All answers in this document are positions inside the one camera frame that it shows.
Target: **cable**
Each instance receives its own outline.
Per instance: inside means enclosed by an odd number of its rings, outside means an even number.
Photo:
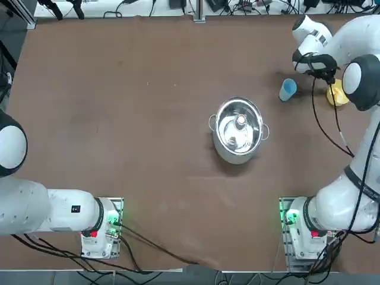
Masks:
[[[64,253],[63,251],[61,251],[60,249],[54,247],[53,245],[49,244],[47,241],[43,240],[47,245],[49,246],[44,246],[44,245],[41,245],[37,242],[35,242],[33,239],[31,239],[27,234],[24,234],[24,236],[34,245],[37,245],[37,246],[40,246],[42,248],[49,248],[49,249],[54,249],[55,251],[59,251],[61,252],[62,254],[66,255],[68,257],[68,255],[66,253]],[[95,268],[93,268],[88,262],[86,262],[91,268],[94,269],[94,271],[89,271],[86,267],[84,267],[83,265],[81,265],[78,261],[76,261],[75,259],[73,258],[70,258],[71,260],[73,260],[76,264],[78,264],[81,268],[84,269],[84,271],[88,271],[88,272],[96,272],[96,273],[99,273],[101,274],[100,277],[98,277],[96,280],[92,280],[88,277],[86,277],[85,275],[81,274],[79,271],[77,271],[77,273],[82,276],[83,278],[87,279],[88,281],[91,281],[91,284],[95,284],[95,285],[99,285],[98,283],[96,283],[97,280],[99,280],[103,275],[108,275],[106,273],[101,273],[101,272],[98,272],[97,270],[95,270]]]
[[[323,127],[321,126],[321,123],[319,122],[319,119],[318,119],[318,116],[316,114],[316,110],[315,110],[315,105],[314,105],[314,87],[315,87],[315,81],[316,81],[316,78],[314,78],[313,80],[313,85],[312,85],[312,90],[311,90],[311,102],[312,102],[312,107],[313,107],[313,112],[314,112],[314,117],[315,117],[315,120],[316,120],[316,123],[318,124],[319,128],[321,129],[321,131],[323,132],[323,134],[328,138],[328,140],[334,145],[336,146],[337,148],[339,148],[341,151],[343,151],[344,153],[348,154],[349,156],[352,157],[352,155],[346,151],[345,149],[343,149],[340,145],[338,145],[335,141],[333,141],[332,138],[330,138],[330,136],[325,132],[325,130],[323,129]]]
[[[155,3],[156,3],[156,0],[153,0],[153,1],[152,1],[152,9],[150,10],[149,17],[152,16],[153,8],[154,8],[154,4],[155,4]]]
[[[36,246],[39,246],[40,248],[46,248],[46,249],[53,249],[54,251],[58,251],[59,253],[63,254],[63,255],[66,255],[67,257],[68,254],[71,254],[71,255],[76,255],[76,254],[73,254],[72,252],[66,252],[66,251],[62,251],[58,248],[56,248],[55,246],[51,245],[49,242],[47,242],[46,240],[44,239],[40,239],[39,237],[36,237],[38,240],[41,240],[43,243],[47,244],[47,246],[45,245],[41,245],[40,243],[38,242],[35,242],[31,237],[29,237],[29,235],[27,234],[24,234],[24,236],[26,237],[27,240],[29,240],[32,244],[36,245]],[[85,271],[89,271],[89,272],[95,272],[95,273],[98,273],[98,274],[102,274],[101,272],[97,271],[89,262],[87,261],[84,261],[93,271],[90,271],[88,270],[86,267],[84,267],[82,264],[80,264],[78,261],[76,261],[74,258],[70,258],[72,261],[74,261],[76,264],[78,264],[81,268],[83,268]]]
[[[70,14],[70,12],[72,11],[72,9],[74,9],[74,6],[71,7],[71,9],[63,16],[63,18],[65,18],[68,14]]]
[[[262,14],[260,13],[260,11],[257,10],[255,7],[252,7],[252,10],[253,10],[253,11],[256,11],[257,13],[259,13],[259,15],[262,15]]]
[[[332,5],[332,7],[331,7],[331,9],[330,10],[328,10],[328,12],[326,13],[326,14],[329,14],[333,9],[334,9],[334,7],[335,7],[335,4],[334,5]]]
[[[178,255],[176,255],[176,254],[174,254],[174,253],[168,251],[166,248],[163,248],[162,246],[159,246],[159,245],[157,245],[156,243],[154,243],[154,242],[148,240],[146,237],[142,236],[141,234],[137,233],[136,231],[132,230],[131,228],[129,228],[129,227],[127,227],[127,226],[124,226],[123,224],[120,224],[120,223],[118,223],[118,222],[115,222],[114,225],[115,225],[115,226],[119,226],[119,227],[123,227],[124,229],[129,230],[131,233],[137,235],[139,238],[141,238],[141,239],[145,240],[146,242],[150,243],[151,245],[153,245],[153,246],[156,247],[157,249],[159,249],[159,250],[165,252],[166,254],[170,255],[171,257],[174,257],[174,258],[176,258],[176,259],[178,259],[178,260],[180,260],[180,261],[182,261],[182,262],[184,262],[184,263],[187,263],[187,264],[199,264],[199,263],[197,263],[197,262],[187,260],[187,259],[185,259],[185,258],[182,258],[182,257],[180,257],[180,256],[178,256]]]
[[[194,10],[194,7],[192,6],[192,3],[191,3],[191,0],[189,0],[189,4],[190,4],[190,7],[191,7],[191,10],[194,14],[196,14],[195,10]]]
[[[123,14],[121,14],[118,10],[119,10],[120,6],[123,5],[123,4],[125,4],[125,0],[121,1],[114,11],[106,11],[106,12],[104,12],[103,19],[106,18],[107,14],[115,14],[116,18],[122,18]]]
[[[337,123],[337,128],[338,128],[340,137],[342,138],[342,141],[343,141],[344,145],[346,146],[347,151],[351,154],[352,157],[354,157],[355,155],[353,154],[353,152],[351,151],[351,149],[348,147],[346,139],[344,138],[344,136],[342,134],[342,130],[340,129],[340,124],[339,124],[339,120],[338,120],[338,112],[337,112],[337,104],[335,102],[335,97],[334,97],[334,93],[333,93],[333,87],[331,86],[331,84],[329,84],[329,87],[330,87],[332,102],[334,102],[335,122]]]
[[[94,281],[92,281],[90,285],[92,285],[92,284],[97,284],[96,282],[99,281],[99,279],[101,279],[101,278],[104,277],[104,276],[111,275],[111,274],[113,274],[112,271],[111,271],[111,272],[106,272],[106,273],[102,274],[101,276],[99,276],[98,278],[96,278]]]
[[[278,1],[285,3],[286,5],[290,6],[293,9],[295,14],[299,14],[299,11],[297,11],[296,8],[290,2],[285,2],[283,0],[278,0]]]
[[[90,282],[91,282],[90,285],[92,285],[92,284],[99,285],[99,283],[96,283],[95,280],[92,280],[92,279],[88,278],[87,276],[85,276],[84,274],[80,273],[79,271],[77,271],[77,273],[78,273],[80,276],[82,276],[84,279],[87,279],[88,281],[90,281]]]
[[[102,261],[102,260],[99,260],[99,259],[94,259],[94,258],[88,258],[88,257],[84,257],[84,256],[78,256],[76,254],[73,254],[72,252],[70,251],[63,251],[67,254],[71,254],[72,256],[65,256],[65,255],[61,255],[61,254],[57,254],[56,252],[51,252],[51,251],[47,251],[47,250],[44,250],[44,249],[41,249],[41,248],[37,248],[29,243],[27,243],[26,241],[24,241],[22,238],[20,238],[19,236],[17,235],[11,235],[14,239],[18,240],[20,243],[22,243],[23,245],[31,248],[31,249],[34,249],[34,250],[37,250],[39,252],[43,252],[45,254],[49,254],[49,255],[53,255],[55,257],[63,257],[63,258],[75,258],[75,259],[81,259],[81,260],[86,260],[86,261],[93,261],[93,262],[97,262],[97,263],[100,263],[100,264],[104,264],[104,265],[108,265],[108,266],[111,266],[111,267],[115,267],[115,268],[119,268],[119,269],[123,269],[123,270],[127,270],[129,272],[133,272],[133,273],[139,273],[139,272],[136,272],[132,269],[129,269],[129,268],[126,268],[126,267],[123,267],[123,266],[120,266],[120,265],[116,265],[116,264],[112,264],[112,263],[108,263],[108,262],[105,262],[105,261]]]
[[[152,278],[148,279],[147,281],[145,282],[142,282],[140,285],[145,285],[147,283],[149,283],[150,281],[153,281],[154,279],[156,279],[158,276],[160,276],[161,274],[163,274],[163,272],[160,272],[158,273],[156,276],[153,276]]]
[[[132,249],[131,249],[129,243],[126,241],[126,239],[125,239],[124,237],[119,236],[119,238],[120,238],[120,240],[124,243],[124,245],[126,246],[128,252],[129,252],[129,256],[131,257],[132,262],[133,262],[133,264],[135,265],[135,269],[136,269],[138,272],[144,272],[144,271],[138,266],[138,264],[137,264],[137,262],[136,262],[136,259],[135,259],[135,257],[133,256],[133,252],[132,252]]]
[[[252,281],[254,281],[255,280],[255,278],[257,277],[257,275],[259,275],[259,278],[260,278],[260,284],[259,285],[261,285],[261,276],[260,276],[260,273],[254,273],[252,276],[251,276],[251,278],[247,281],[247,283],[245,284],[245,285],[250,285],[250,283],[252,282]]]
[[[69,252],[69,251],[63,251],[63,250],[60,250],[60,249],[56,248],[55,246],[51,245],[49,242],[45,241],[44,239],[39,238],[39,240],[41,240],[42,242],[46,243],[48,246],[44,246],[44,245],[41,245],[40,243],[35,242],[35,241],[34,241],[33,239],[31,239],[27,234],[25,234],[25,237],[26,237],[26,238],[27,238],[32,244],[34,244],[34,245],[37,245],[37,246],[39,246],[39,247],[41,247],[41,248],[48,248],[48,249],[51,249],[51,250],[54,250],[54,251],[58,251],[58,252],[64,254],[65,257],[67,257],[67,258],[73,260],[75,263],[77,263],[80,267],[82,267],[82,268],[83,268],[85,271],[87,271],[87,272],[101,274],[101,276],[98,277],[97,279],[95,279],[95,280],[91,280],[91,279],[89,279],[88,277],[86,277],[86,276],[84,276],[83,274],[81,274],[81,273],[78,272],[78,274],[79,274],[80,276],[84,277],[84,278],[87,279],[88,281],[91,281],[91,284],[97,284],[96,281],[97,281],[98,279],[102,278],[102,277],[105,276],[105,275],[112,274],[112,272],[111,272],[111,273],[102,273],[102,272],[100,272],[100,271],[97,271],[95,268],[93,268],[93,267],[91,266],[91,264],[89,264],[89,263],[87,262],[87,260],[86,260],[87,258],[83,258],[83,257],[78,256],[78,255],[76,255],[76,254],[73,254],[72,252]],[[74,257],[71,257],[71,256],[69,256],[68,254],[71,254],[71,255],[75,256],[76,258],[79,258],[79,259],[84,259],[84,261],[86,262],[86,264],[88,264],[88,265],[93,269],[93,271],[88,270],[86,267],[84,267],[84,266],[81,265],[79,262],[77,262],[77,261],[74,259]],[[161,275],[161,274],[162,274],[162,272],[158,273],[157,275],[155,275],[155,276],[152,277],[151,279],[149,279],[149,280],[143,282],[142,284],[139,284],[139,283],[137,283],[135,280],[133,280],[132,278],[130,278],[129,276],[127,276],[127,275],[125,275],[125,274],[122,274],[122,273],[116,273],[116,275],[123,276],[124,278],[128,279],[130,282],[134,283],[135,285],[143,285],[143,284],[147,284],[148,282],[150,282],[150,281],[156,279],[156,278],[157,278],[159,275]]]
[[[282,276],[282,278],[280,278],[275,285],[279,285],[281,283],[281,281],[283,281],[284,279],[288,278],[288,277],[291,277],[292,275],[290,275],[290,273],[287,273],[285,274],[284,276]]]
[[[267,6],[267,4],[265,4],[264,0],[261,0],[261,2],[264,4],[265,11],[267,12],[267,15],[269,15],[269,6]]]

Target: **robotic arm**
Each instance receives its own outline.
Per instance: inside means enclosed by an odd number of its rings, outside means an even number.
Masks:
[[[347,230],[354,215],[369,146],[380,122],[380,16],[358,17],[334,36],[322,23],[304,16],[293,26],[300,46],[293,54],[296,71],[334,83],[336,70],[343,74],[343,91],[358,110],[372,112],[360,147],[342,175],[315,197],[297,197],[287,221],[296,258],[317,259],[326,245],[327,230]],[[371,228],[380,202],[380,136],[372,150],[365,187],[353,231]]]
[[[24,163],[27,138],[21,125],[0,110],[0,235],[31,232],[81,232],[81,254],[119,255],[118,199],[95,198],[75,189],[46,189],[12,176]]]

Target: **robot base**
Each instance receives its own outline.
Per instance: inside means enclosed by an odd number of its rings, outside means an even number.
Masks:
[[[90,235],[81,234],[81,255],[89,258],[118,258],[120,255],[121,227],[112,223],[122,223],[124,199],[99,197],[104,208],[102,225]]]
[[[290,272],[308,272],[319,253],[330,241],[332,233],[324,237],[312,237],[303,221],[305,197],[281,197],[280,217],[287,269]]]
[[[311,232],[303,218],[303,205],[306,197],[297,197],[285,215],[285,221],[292,237],[294,254],[297,259],[317,259],[327,242],[327,235],[320,237]]]

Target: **brown table surface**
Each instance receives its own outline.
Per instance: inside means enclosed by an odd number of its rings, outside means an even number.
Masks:
[[[352,16],[314,17],[334,31]],[[293,71],[296,17],[64,20],[27,33],[9,113],[24,127],[27,160],[18,177],[48,188],[125,198],[124,222],[200,264],[270,271],[281,232],[278,198],[314,195],[350,157],[318,129],[311,78]],[[299,95],[278,99],[294,78]],[[333,109],[316,92],[327,132],[340,142]],[[220,160],[208,117],[232,96],[252,100],[271,130],[242,166]],[[369,114],[339,110],[356,150]],[[79,252],[78,233],[41,236]],[[143,268],[184,264],[129,239]],[[349,238],[336,270],[379,273],[380,247]],[[1,269],[78,268],[1,237]],[[123,248],[119,265],[132,267]],[[283,248],[276,270],[285,270]]]

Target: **yellow object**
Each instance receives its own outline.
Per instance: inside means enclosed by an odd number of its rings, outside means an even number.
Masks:
[[[333,85],[331,85],[331,87],[332,87],[332,92],[334,93],[335,104],[337,106],[341,106],[341,105],[347,104],[349,102],[348,98],[346,97],[346,95],[343,92],[341,80],[339,80],[339,79],[335,80],[335,83]],[[331,96],[330,87],[327,87],[326,97],[327,97],[327,100],[329,101],[329,103],[331,105],[334,105],[333,97]]]

